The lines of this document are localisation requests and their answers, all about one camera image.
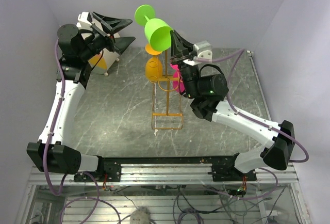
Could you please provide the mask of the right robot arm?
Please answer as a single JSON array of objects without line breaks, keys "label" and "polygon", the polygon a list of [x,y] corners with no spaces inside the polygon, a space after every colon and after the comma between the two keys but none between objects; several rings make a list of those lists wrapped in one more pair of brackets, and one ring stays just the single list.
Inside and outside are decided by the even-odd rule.
[{"label": "right robot arm", "polygon": [[198,46],[185,40],[177,31],[170,31],[171,64],[176,65],[184,85],[183,96],[192,100],[190,107],[200,119],[232,127],[260,143],[260,147],[231,157],[227,174],[232,180],[241,179],[256,168],[268,166],[286,170],[294,148],[294,127],[287,120],[282,123],[259,118],[236,108],[229,101],[229,88],[219,66],[210,67],[217,74],[203,76],[196,65]]}]

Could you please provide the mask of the green plastic goblet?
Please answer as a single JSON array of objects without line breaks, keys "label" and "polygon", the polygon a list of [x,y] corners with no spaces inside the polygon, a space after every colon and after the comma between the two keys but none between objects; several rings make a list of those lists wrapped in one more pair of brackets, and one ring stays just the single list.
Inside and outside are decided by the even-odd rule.
[{"label": "green plastic goblet", "polygon": [[165,51],[171,47],[173,30],[164,20],[156,18],[155,10],[150,5],[141,5],[135,11],[135,21],[144,27],[145,37],[155,51]]}]

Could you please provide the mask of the magenta plastic goblet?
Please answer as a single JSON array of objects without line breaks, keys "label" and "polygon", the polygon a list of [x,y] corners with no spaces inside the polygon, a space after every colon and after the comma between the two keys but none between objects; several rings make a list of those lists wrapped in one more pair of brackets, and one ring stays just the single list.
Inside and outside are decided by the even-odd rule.
[{"label": "magenta plastic goblet", "polygon": [[171,66],[171,68],[173,70],[175,70],[175,73],[173,74],[173,77],[177,79],[177,80],[174,80],[173,81],[173,88],[178,93],[180,93],[181,95],[184,95],[184,93],[185,93],[185,87],[184,87],[184,84],[183,84],[183,80],[181,78],[181,74],[180,74],[178,65],[170,64],[170,66]]}]

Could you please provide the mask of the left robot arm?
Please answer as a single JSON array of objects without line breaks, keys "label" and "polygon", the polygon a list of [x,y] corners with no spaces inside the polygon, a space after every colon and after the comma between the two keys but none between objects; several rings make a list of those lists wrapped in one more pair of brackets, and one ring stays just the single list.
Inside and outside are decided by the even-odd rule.
[{"label": "left robot arm", "polygon": [[58,71],[56,95],[45,128],[37,142],[30,142],[27,154],[41,172],[76,174],[86,171],[93,181],[105,176],[103,159],[86,155],[67,146],[78,103],[86,89],[92,66],[89,60],[104,51],[119,55],[134,37],[115,37],[132,23],[131,19],[111,18],[96,12],[83,12],[78,25],[64,24],[57,30],[55,48]]}]

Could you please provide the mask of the orange plastic goblet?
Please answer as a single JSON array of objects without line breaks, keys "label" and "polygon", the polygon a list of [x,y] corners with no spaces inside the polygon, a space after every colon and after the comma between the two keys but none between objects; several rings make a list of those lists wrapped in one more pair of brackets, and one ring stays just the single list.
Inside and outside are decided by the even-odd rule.
[{"label": "orange plastic goblet", "polygon": [[145,50],[151,55],[151,58],[145,65],[145,77],[151,83],[156,83],[162,77],[163,73],[162,63],[159,59],[159,55],[162,52],[154,50],[149,43],[145,46]]}]

